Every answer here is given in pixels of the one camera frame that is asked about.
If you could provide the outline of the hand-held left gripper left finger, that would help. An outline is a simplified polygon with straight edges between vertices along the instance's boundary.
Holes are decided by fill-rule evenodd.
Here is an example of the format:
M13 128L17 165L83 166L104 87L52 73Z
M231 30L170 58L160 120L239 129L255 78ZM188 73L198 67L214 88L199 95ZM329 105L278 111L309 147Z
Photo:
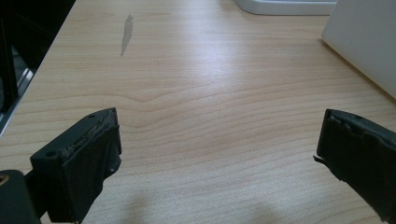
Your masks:
M35 211L52 222L80 223L120 168L120 125L112 107L84 117L32 157Z

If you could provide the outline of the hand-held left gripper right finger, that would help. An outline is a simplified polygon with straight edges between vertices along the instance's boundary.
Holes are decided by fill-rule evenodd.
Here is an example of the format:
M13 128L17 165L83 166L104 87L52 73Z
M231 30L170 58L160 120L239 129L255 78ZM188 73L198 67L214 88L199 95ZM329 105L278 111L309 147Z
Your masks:
M396 133L345 111L325 112L317 155L380 219L396 224Z

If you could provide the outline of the white box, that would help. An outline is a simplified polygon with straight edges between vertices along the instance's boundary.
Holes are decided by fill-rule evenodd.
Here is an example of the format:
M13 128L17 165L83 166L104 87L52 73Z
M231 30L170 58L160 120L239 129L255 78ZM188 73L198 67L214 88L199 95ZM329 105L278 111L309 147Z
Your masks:
M396 0L337 0L322 39L396 99Z

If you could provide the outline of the metal rail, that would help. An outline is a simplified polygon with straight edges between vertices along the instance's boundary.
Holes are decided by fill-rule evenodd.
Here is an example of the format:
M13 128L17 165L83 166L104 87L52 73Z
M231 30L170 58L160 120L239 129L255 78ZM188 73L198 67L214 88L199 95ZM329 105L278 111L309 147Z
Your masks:
M34 72L29 68L5 76L0 75L0 136L5 131L33 76Z

